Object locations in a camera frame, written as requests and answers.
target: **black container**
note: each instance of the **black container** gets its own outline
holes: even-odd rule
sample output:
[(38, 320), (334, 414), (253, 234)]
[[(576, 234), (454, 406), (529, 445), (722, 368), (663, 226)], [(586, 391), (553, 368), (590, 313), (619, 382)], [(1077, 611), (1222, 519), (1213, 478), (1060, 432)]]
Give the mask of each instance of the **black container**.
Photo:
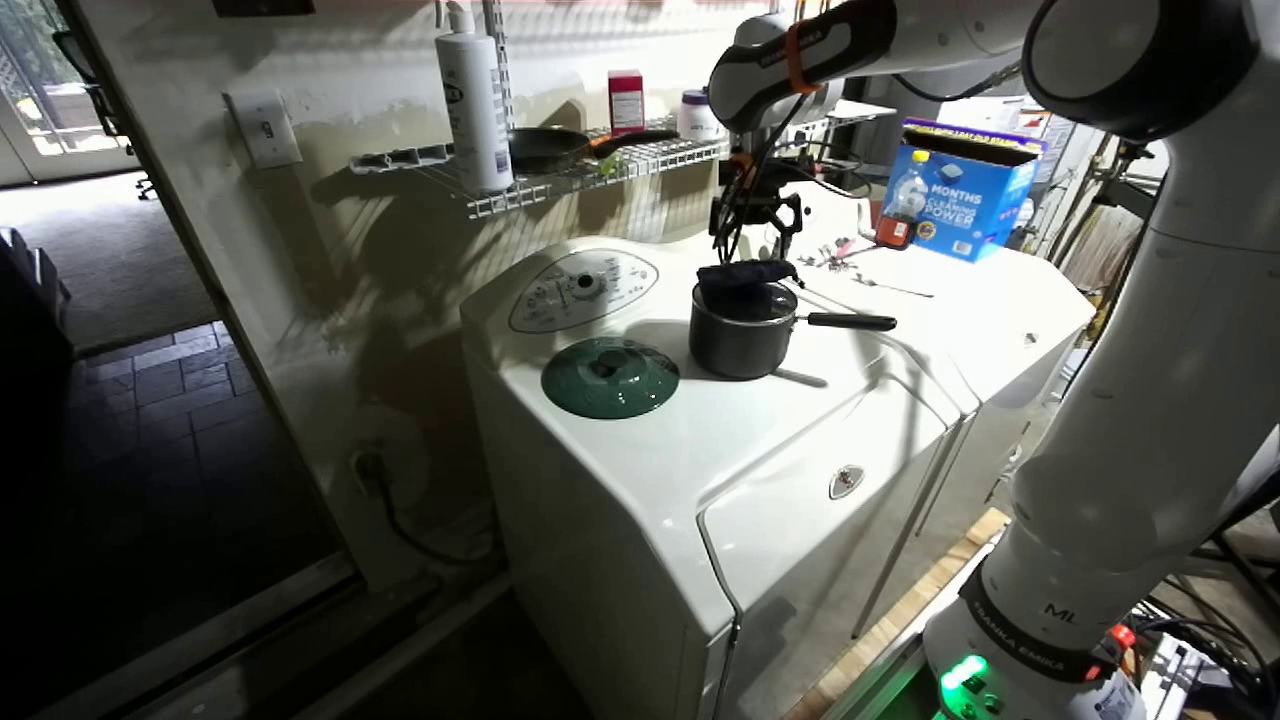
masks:
[(688, 353), (728, 382), (770, 376), (785, 364), (798, 325), (798, 292), (779, 283), (691, 287)]

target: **appliance control panel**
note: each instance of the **appliance control panel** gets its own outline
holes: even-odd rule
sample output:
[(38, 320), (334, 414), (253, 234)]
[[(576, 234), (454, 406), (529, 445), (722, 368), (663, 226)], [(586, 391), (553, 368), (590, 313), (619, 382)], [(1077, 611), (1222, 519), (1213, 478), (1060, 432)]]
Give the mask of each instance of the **appliance control panel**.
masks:
[(520, 292), (512, 332), (543, 335), (613, 318), (649, 297), (655, 279), (655, 263), (615, 249), (558, 258)]

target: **black pot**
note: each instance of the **black pot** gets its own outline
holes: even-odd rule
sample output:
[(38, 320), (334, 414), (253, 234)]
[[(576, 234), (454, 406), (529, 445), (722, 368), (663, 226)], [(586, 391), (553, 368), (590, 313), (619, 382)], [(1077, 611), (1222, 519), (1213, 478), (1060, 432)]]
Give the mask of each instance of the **black pot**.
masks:
[(779, 283), (696, 283), (688, 353), (699, 368), (728, 382), (771, 376), (790, 361), (793, 325), (891, 332), (891, 318), (812, 313), (798, 318), (799, 301)]

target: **floor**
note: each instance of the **floor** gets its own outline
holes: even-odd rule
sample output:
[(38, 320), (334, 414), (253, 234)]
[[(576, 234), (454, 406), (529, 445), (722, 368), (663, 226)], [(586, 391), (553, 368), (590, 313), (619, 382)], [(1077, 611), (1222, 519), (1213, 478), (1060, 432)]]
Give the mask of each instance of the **floor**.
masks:
[(76, 353), (218, 320), (161, 200), (141, 200), (137, 181), (141, 173), (126, 173), (0, 192), (0, 230), (22, 230), (74, 287), (64, 332)]
[(0, 717), (28, 717), (337, 552), (224, 325), (76, 364), (56, 460), (0, 506)]
[(450, 636), (434, 656), (343, 713), (343, 720), (385, 717), (591, 720), (515, 596), (486, 608), (486, 617)]

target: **jar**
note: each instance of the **jar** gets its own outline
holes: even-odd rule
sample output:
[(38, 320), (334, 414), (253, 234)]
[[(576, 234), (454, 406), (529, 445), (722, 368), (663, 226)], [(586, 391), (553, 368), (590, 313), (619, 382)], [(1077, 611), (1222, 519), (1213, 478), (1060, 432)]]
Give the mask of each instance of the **jar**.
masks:
[(717, 122), (704, 87), (680, 92), (677, 133), (683, 139), (722, 135), (722, 122)]
[(640, 73), (613, 73), (609, 77), (609, 129), (646, 133), (646, 77)]

